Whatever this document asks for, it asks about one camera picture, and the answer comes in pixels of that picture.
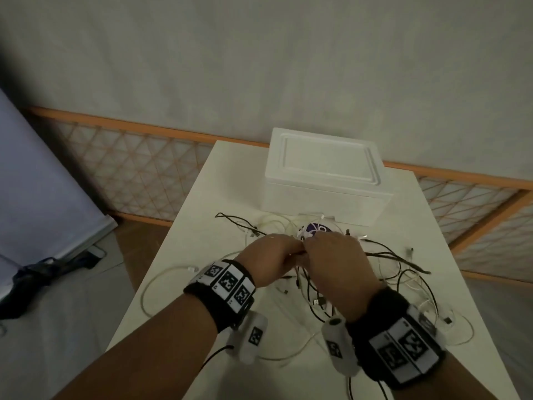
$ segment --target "white lid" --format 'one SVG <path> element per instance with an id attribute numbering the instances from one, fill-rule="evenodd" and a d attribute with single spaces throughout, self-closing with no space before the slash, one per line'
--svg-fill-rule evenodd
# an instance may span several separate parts
<path id="1" fill-rule="evenodd" d="M 375 143 L 274 128 L 269 182 L 363 196 L 390 195 Z"/>

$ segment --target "styrofoam box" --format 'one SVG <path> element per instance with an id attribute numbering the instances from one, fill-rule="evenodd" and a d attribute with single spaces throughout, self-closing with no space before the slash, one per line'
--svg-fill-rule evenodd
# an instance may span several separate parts
<path id="1" fill-rule="evenodd" d="M 261 209 L 371 226 L 392 197 L 373 142 L 274 128 Z"/>

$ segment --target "patterned wall panel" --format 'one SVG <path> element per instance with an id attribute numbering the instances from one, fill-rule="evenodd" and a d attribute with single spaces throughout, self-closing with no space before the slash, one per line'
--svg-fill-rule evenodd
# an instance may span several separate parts
<path id="1" fill-rule="evenodd" d="M 52 125 L 112 209 L 164 220 L 174 220 L 213 147 L 73 122 Z"/>
<path id="2" fill-rule="evenodd" d="M 512 188 L 422 176 L 418 182 L 448 243 L 517 192 Z"/>
<path id="3" fill-rule="evenodd" d="M 456 255 L 461 269 L 533 282 L 533 203 Z"/>

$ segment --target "hand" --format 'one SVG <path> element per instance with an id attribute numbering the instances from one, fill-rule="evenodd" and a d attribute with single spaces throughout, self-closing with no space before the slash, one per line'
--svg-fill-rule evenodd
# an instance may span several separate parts
<path id="1" fill-rule="evenodd" d="M 294 266 L 290 254 L 303 249 L 303 243 L 294 237 L 271 234 L 251 243 L 235 260 L 250 272 L 256 288 L 261 288 L 286 274 Z"/>
<path id="2" fill-rule="evenodd" d="M 359 242 L 336 232 L 318 231 L 303 242 L 309 262 L 302 262 L 316 288 L 353 322 L 383 285 L 374 275 Z"/>

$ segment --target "tabletop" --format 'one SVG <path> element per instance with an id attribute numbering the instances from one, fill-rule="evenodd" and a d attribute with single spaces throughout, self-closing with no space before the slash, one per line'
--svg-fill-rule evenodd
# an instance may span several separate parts
<path id="1" fill-rule="evenodd" d="M 108 349 L 148 320 L 141 310 L 141 293 L 162 271 L 174 267 L 146 289 L 144 305 L 151 314 L 181 294 L 194 275 L 185 267 L 202 268 L 244 248 L 244 233 L 215 215 L 223 212 L 252 223 L 266 215 L 259 207 L 267 155 L 265 147 L 217 141 Z M 401 256 L 413 248 L 413 262 L 431 272 L 424 279 L 437 303 L 460 315 L 456 335 L 469 333 L 466 319 L 474 328 L 471 341 L 450 346 L 449 351 L 496 397 L 519 400 L 415 175 L 393 168 L 386 171 L 394 196 L 377 222 L 372 227 L 340 226 L 349 228 L 352 235 L 368 235 Z M 292 354 L 320 331 L 321 322 L 295 291 L 283 294 L 272 285 L 258 289 L 253 309 L 269 320 L 260 355 L 278 358 Z M 228 332 L 219 334 L 212 351 L 224 346 L 227 338 Z M 352 379 L 352 390 L 357 399 L 382 397 L 379 386 L 362 372 Z M 217 355 L 197 376 L 185 398 L 346 399 L 346 380 L 333 368 L 321 334 L 317 334 L 290 361 L 258 360 L 246 366 L 226 354 Z"/>

